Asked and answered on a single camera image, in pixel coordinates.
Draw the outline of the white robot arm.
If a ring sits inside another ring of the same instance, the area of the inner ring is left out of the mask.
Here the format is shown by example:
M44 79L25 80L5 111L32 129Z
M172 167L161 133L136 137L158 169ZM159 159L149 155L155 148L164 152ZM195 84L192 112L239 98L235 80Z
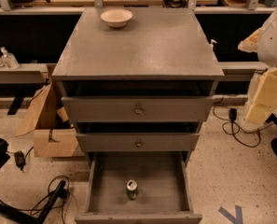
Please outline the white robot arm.
M243 110L245 122L261 126L277 108L277 8L238 49L256 52L258 59L269 67L262 75L253 75Z

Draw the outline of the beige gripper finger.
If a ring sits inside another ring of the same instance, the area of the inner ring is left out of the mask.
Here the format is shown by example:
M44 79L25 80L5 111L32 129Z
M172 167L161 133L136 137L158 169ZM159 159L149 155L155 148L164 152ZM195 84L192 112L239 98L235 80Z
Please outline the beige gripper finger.
M257 52L257 44L258 44L258 37L260 35L261 29L256 29L253 33L251 33L247 38L241 41L238 45L238 50L244 52Z
M251 124L263 124L277 108L277 68L263 74L255 73L250 81L244 119Z

